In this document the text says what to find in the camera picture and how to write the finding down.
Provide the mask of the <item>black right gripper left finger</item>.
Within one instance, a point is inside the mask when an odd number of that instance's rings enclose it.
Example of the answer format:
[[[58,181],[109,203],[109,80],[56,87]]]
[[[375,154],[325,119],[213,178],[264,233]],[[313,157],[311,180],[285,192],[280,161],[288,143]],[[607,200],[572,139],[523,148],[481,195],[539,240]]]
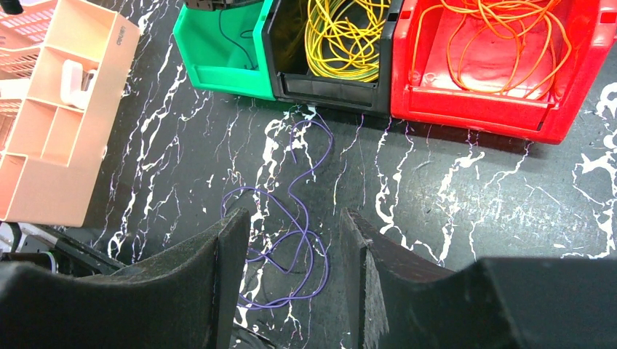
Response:
[[[75,278],[29,262],[1,264],[3,348],[227,348],[250,215],[111,275]]]

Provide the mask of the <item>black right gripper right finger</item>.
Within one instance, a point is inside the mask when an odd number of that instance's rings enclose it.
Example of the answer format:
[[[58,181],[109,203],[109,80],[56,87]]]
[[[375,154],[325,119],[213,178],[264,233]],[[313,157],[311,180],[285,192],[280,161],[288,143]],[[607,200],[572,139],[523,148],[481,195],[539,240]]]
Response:
[[[614,348],[616,261],[483,257],[454,272],[343,209],[354,348]]]

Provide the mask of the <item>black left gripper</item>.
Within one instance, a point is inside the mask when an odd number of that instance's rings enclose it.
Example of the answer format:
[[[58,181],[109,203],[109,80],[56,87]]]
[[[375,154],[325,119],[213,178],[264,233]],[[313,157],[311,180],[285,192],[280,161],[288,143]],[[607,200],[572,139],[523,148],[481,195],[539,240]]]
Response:
[[[215,11],[235,9],[260,2],[262,2],[262,0],[185,0],[185,6],[189,9]]]

